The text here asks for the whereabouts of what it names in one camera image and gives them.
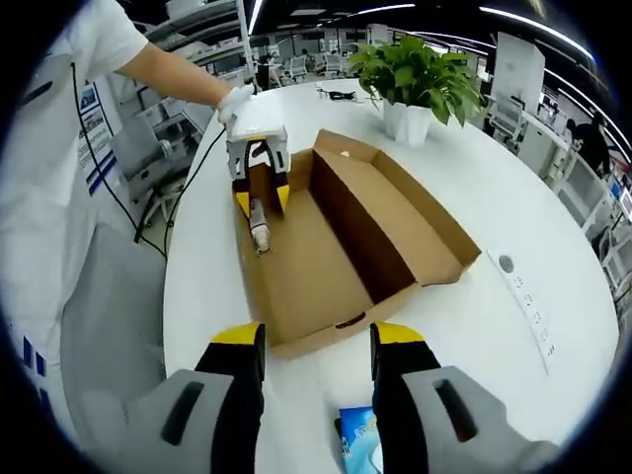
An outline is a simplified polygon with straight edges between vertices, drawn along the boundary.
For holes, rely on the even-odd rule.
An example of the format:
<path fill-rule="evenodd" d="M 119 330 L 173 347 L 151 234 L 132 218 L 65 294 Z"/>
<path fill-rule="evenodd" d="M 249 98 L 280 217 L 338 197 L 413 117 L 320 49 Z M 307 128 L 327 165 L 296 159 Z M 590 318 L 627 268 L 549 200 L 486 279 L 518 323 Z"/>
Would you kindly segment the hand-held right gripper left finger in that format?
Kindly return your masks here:
<path fill-rule="evenodd" d="M 252 473 L 264 413 L 266 327 L 231 327 L 192 370 L 137 400 L 122 450 L 125 473 Z"/>

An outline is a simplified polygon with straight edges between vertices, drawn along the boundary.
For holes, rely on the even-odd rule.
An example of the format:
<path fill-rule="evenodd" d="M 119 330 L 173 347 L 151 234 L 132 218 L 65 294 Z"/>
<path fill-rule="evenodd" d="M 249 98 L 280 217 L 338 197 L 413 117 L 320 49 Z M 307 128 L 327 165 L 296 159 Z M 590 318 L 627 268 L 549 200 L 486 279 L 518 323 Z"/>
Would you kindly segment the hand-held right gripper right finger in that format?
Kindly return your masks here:
<path fill-rule="evenodd" d="M 539 473 L 558 447 L 529 440 L 506 405 L 425 338 L 398 324 L 370 326 L 372 405 L 386 473 Z"/>

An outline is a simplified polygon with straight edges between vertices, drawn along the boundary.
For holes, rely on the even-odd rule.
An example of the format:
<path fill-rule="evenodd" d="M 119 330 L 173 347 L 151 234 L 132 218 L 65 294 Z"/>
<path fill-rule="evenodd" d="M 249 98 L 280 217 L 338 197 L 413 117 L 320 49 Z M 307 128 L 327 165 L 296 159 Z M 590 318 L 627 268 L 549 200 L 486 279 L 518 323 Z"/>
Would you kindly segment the person's left hand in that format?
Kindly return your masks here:
<path fill-rule="evenodd" d="M 223 125 L 229 124 L 255 93 L 256 87 L 253 84 L 232 88 L 216 107 L 217 120 Z"/>

